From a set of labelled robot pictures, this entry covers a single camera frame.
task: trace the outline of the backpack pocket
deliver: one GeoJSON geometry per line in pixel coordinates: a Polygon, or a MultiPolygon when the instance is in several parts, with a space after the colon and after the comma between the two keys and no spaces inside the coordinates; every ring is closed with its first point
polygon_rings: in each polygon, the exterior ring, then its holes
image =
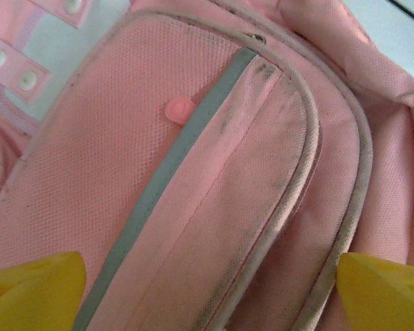
{"type": "Polygon", "coordinates": [[[75,73],[0,201],[0,268],[79,251],[74,330],[231,314],[319,156],[304,80],[258,36],[138,12],[75,73]],[[187,123],[166,117],[183,96],[187,123]]]}

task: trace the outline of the backpack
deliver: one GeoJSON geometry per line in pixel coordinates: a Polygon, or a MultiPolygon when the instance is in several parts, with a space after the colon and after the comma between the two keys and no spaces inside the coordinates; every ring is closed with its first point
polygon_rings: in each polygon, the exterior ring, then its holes
{"type": "Polygon", "coordinates": [[[0,0],[0,269],[79,252],[73,331],[350,330],[414,266],[414,78],[339,0],[0,0]]]}

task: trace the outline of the yellow object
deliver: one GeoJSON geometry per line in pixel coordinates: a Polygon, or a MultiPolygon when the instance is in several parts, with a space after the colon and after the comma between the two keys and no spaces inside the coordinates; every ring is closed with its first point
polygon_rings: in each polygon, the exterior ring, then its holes
{"type": "Polygon", "coordinates": [[[414,331],[414,267],[347,253],[337,289],[352,331],[414,331]]]}
{"type": "Polygon", "coordinates": [[[0,331],[70,331],[85,284],[78,252],[0,270],[0,331]]]}

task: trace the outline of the pink nylon fabric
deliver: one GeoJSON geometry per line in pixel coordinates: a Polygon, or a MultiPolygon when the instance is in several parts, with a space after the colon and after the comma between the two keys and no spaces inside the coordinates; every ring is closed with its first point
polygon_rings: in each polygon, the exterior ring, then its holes
{"type": "MultiPolygon", "coordinates": [[[[351,198],[362,149],[357,124],[331,80],[236,14],[242,6],[258,12],[262,25],[303,36],[355,92],[371,128],[374,160],[351,251],[411,265],[414,78],[377,50],[338,0],[132,4],[132,12],[168,8],[264,35],[305,78],[322,128],[320,159],[299,209],[268,251],[227,330],[299,330],[299,324],[314,330],[318,324],[317,330],[349,331],[336,291],[319,323],[319,317],[303,322],[298,316],[351,198]]],[[[0,1],[0,38],[9,44],[20,39],[34,10],[29,1],[0,1]]],[[[0,268],[78,250],[88,273],[86,297],[186,121],[169,121],[165,106],[180,96],[199,103],[238,49],[214,33],[169,22],[126,23],[122,34],[103,41],[29,147],[31,137],[16,123],[30,121],[18,110],[9,116],[0,112],[0,268]]],[[[205,330],[302,153],[306,115],[297,91],[280,70],[269,70],[262,80],[257,75],[262,65],[270,63],[253,60],[182,163],[88,330],[205,330]],[[279,112],[279,105],[287,111],[279,112]],[[135,286],[129,285],[132,277],[135,286]],[[166,291],[172,296],[162,294],[166,291]]]]}

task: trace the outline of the gray reflective strip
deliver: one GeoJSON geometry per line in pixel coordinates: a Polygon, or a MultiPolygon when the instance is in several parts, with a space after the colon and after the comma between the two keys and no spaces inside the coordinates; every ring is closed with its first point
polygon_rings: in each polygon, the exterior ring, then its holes
{"type": "Polygon", "coordinates": [[[138,199],[135,208],[127,220],[126,226],[110,250],[92,290],[78,312],[72,331],[82,331],[88,327],[110,282],[137,240],[139,233],[179,165],[256,55],[256,52],[248,48],[241,49],[220,80],[195,109],[181,134],[138,199]]]}

